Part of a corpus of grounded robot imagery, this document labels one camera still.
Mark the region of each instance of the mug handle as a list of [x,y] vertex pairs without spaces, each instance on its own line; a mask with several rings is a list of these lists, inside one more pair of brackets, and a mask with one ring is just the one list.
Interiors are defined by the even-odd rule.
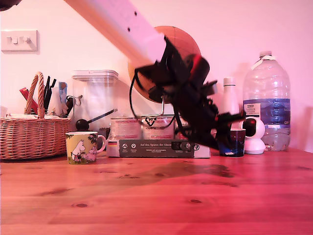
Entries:
[[97,153],[101,153],[101,152],[106,148],[106,146],[107,146],[107,144],[106,144],[107,140],[106,140],[106,138],[105,138],[104,136],[102,136],[102,135],[98,135],[98,138],[101,138],[101,139],[102,139],[102,147],[101,147],[99,150],[97,150]]

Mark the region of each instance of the white camera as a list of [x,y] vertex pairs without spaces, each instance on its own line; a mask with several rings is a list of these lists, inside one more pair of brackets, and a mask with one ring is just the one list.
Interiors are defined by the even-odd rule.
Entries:
[[245,153],[262,154],[265,144],[261,140],[265,133],[264,123],[258,117],[247,117],[240,122],[240,127],[246,130]]

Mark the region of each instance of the container lid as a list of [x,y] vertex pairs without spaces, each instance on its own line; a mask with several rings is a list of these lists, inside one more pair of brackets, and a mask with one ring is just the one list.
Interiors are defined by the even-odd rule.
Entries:
[[235,86],[236,80],[234,77],[226,77],[224,78],[224,86]]
[[118,73],[114,70],[74,70],[72,78],[79,81],[103,81],[105,78],[118,80]]
[[272,52],[270,50],[264,50],[260,52],[260,57],[266,56],[266,55],[272,55]]

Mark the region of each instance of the cardboard box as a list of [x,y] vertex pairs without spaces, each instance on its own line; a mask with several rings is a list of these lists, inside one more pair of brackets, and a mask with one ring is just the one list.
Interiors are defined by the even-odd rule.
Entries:
[[210,158],[210,148],[188,140],[107,140],[109,157]]

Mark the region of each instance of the jar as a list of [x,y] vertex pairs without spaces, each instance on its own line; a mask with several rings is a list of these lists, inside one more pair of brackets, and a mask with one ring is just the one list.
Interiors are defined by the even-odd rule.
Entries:
[[[114,85],[118,80],[117,72],[113,70],[75,70],[72,73],[72,79],[75,123],[80,119],[89,121],[117,108],[114,98]],[[89,123],[89,130],[99,133],[107,132],[114,114]]]

